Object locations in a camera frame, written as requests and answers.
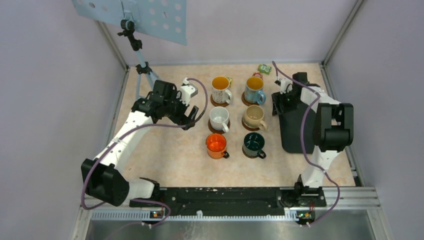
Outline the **black serving tray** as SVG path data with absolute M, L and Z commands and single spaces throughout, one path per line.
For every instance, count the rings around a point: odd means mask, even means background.
M 296 110 L 279 115 L 282 148 L 290 154 L 302 154 L 301 125 L 304 113 L 308 107 L 303 102 L 298 103 Z M 313 129 L 316 113 L 310 110 L 307 114 L 304 126 L 304 145 L 307 154 L 314 151 Z

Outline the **blue mug yellow inside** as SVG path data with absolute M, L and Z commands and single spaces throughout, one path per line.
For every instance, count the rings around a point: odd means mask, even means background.
M 259 78 L 252 76 L 246 81 L 244 98 L 250 103 L 258 103 L 264 105 L 266 102 L 266 95 L 263 91 L 264 81 Z

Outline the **beige ceramic mug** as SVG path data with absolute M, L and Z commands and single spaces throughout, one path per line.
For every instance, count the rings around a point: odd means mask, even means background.
M 251 131 L 267 131 L 269 127 L 264 118 L 264 110 L 258 105 L 251 105 L 245 109 L 242 116 L 242 123 Z

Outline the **brown ridged coaster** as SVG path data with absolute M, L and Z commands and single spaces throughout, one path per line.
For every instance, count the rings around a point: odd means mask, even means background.
M 210 102 L 215 107 L 224 107 L 225 108 L 229 105 L 229 103 L 227 103 L 227 102 L 224 102 L 224 103 L 215 102 L 212 95 L 210 96 Z
M 241 124 L 242 124 L 242 126 L 243 126 L 246 130 L 251 131 L 251 132 L 256 132 L 256 131 L 259 131 L 259 130 L 260 130 L 260 128 L 259 128 L 259 127 L 256 127 L 256 128 L 248 127 L 248 126 L 245 124 L 245 122 L 243 121 L 243 119 L 241 120 Z
M 211 120 L 208 121 L 208 129 L 214 133 L 214 134 L 225 134 L 228 133 L 231 127 L 231 122 L 229 121 L 228 124 L 224 123 L 216 123 L 212 122 Z
M 241 100 L 242 100 L 243 104 L 246 105 L 246 106 L 259 106 L 259 104 L 257 102 L 253 102 L 253 103 L 252 102 L 248 102 L 245 99 L 245 93 L 244 92 L 241 95 Z

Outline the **brown ridged coaster front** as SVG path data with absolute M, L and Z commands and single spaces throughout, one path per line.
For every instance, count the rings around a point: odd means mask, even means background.
M 260 130 L 260 128 L 259 128 L 259 127 L 256 127 L 256 128 L 248 127 L 248 126 L 245 124 L 245 122 L 243 121 L 243 119 L 241 120 L 241 124 L 242 124 L 242 126 L 243 126 L 246 130 L 251 131 L 251 132 L 256 132 L 256 131 L 259 131 L 259 130 Z

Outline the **dark teal glass cup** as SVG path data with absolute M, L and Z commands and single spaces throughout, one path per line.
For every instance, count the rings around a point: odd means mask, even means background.
M 265 139 L 257 132 L 250 132 L 243 139 L 242 148 L 249 156 L 258 156 L 261 159 L 267 157 L 264 152 Z

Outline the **white ceramic mug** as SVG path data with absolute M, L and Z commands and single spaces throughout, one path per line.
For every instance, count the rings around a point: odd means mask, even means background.
M 228 133 L 230 130 L 230 114 L 225 107 L 216 106 L 209 113 L 209 121 L 211 127 L 216 131 Z

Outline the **patterned white mug yellow inside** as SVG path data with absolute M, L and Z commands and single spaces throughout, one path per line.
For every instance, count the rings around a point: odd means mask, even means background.
M 229 87 L 229 81 L 225 76 L 217 76 L 212 82 L 212 93 L 211 96 L 216 103 L 229 103 L 233 102 L 234 96 Z

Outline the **orange glass cup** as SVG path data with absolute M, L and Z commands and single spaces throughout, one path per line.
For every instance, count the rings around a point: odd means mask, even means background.
M 230 154 L 227 152 L 227 140 L 219 133 L 210 134 L 206 140 L 207 154 L 212 159 L 228 159 Z

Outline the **dark walnut wood coaster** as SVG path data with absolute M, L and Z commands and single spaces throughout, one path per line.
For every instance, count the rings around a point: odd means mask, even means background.
M 258 157 L 259 157 L 259 156 L 257 156 L 257 155 L 248 155 L 248 154 L 245 152 L 244 148 L 242 148 L 242 152 L 243 152 L 244 156 L 245 156 L 245 157 L 247 157 L 247 158 L 249 158 L 249 159 L 256 159 L 256 158 L 258 158 Z

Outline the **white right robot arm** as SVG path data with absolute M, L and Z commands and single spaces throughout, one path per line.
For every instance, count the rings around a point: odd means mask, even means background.
M 278 116 L 281 145 L 288 153 L 301 153 L 308 166 L 290 194 L 299 206 L 307 206 L 322 191 L 332 161 L 354 138 L 354 107 L 331 98 L 307 73 L 276 77 L 280 87 L 272 96 L 272 115 Z

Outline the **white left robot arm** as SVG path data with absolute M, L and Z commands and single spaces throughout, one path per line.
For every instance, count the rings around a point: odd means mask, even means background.
M 153 89 L 146 97 L 137 99 L 123 126 L 115 137 L 94 159 L 85 159 L 81 164 L 83 187 L 80 204 L 85 204 L 85 197 L 91 196 L 118 207 L 125 201 L 141 199 L 147 206 L 154 207 L 160 202 L 160 193 L 155 190 L 157 183 L 140 177 L 126 180 L 122 172 L 127 161 L 144 135 L 152 128 L 168 127 L 158 123 L 162 118 L 172 121 L 170 128 L 188 130 L 200 119 L 199 108 L 193 106 L 189 115 L 185 112 L 190 100 L 198 94 L 198 88 L 192 85 L 193 78 L 184 78 L 180 88 L 171 82 L 156 80 Z

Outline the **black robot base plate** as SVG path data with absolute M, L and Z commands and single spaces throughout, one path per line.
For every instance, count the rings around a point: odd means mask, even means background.
M 169 206 L 172 216 L 282 216 L 285 208 L 327 206 L 322 188 L 302 193 L 293 187 L 168 187 L 154 190 L 150 200 Z

